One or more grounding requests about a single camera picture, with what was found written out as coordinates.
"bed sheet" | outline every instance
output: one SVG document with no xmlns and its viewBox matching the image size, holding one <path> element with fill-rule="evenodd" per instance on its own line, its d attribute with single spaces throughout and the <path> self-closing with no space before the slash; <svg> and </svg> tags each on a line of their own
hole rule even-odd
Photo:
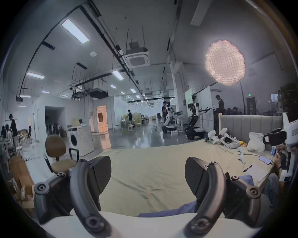
<svg viewBox="0 0 298 238">
<path fill-rule="evenodd" d="M 268 151 L 258 154 L 273 159 Z M 194 201 L 195 196 L 184 176 L 188 157 L 217 161 L 223 172 L 229 172 L 230 176 L 244 175 L 243 170 L 251 164 L 257 164 L 268 174 L 272 169 L 271 164 L 265 164 L 254 155 L 244 155 L 246 164 L 243 165 L 236 150 L 204 140 L 153 148 L 110 150 L 100 155 L 109 156 L 112 164 L 111 179 L 99 197 L 102 211 L 129 216 L 176 209 Z M 266 178 L 261 183 L 254 181 L 254 184 L 263 187 L 265 181 Z"/>
</svg>

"grey headboard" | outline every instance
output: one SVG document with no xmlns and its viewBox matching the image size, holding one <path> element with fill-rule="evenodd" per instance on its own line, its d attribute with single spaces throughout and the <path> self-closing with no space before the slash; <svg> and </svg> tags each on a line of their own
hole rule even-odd
<svg viewBox="0 0 298 238">
<path fill-rule="evenodd" d="M 250 115 L 222 115 L 221 128 L 227 128 L 228 134 L 249 142 L 249 132 L 267 134 L 283 127 L 282 116 L 250 116 Z"/>
</svg>

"washing machine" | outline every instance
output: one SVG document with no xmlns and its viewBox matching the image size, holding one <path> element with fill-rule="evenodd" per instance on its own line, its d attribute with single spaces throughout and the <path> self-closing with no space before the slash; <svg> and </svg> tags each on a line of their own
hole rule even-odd
<svg viewBox="0 0 298 238">
<path fill-rule="evenodd" d="M 67 128 L 67 138 L 71 148 L 78 149 L 80 156 L 94 151 L 90 126 L 77 126 Z"/>
</svg>

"glowing net lamp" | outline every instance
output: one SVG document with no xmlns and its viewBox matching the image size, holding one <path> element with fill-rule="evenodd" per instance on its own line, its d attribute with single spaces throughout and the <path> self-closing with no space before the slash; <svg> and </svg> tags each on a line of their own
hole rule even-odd
<svg viewBox="0 0 298 238">
<path fill-rule="evenodd" d="M 231 86 L 244 77 L 244 56 L 228 40 L 213 42 L 205 57 L 206 69 L 218 83 Z"/>
</svg>

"pen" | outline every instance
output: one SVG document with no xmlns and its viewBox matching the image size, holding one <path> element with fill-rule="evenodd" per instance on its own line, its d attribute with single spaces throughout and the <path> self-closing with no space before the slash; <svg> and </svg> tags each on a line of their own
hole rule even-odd
<svg viewBox="0 0 298 238">
<path fill-rule="evenodd" d="M 252 167 L 252 165 L 250 165 L 247 169 L 243 170 L 243 172 L 246 172 L 251 167 Z"/>
</svg>

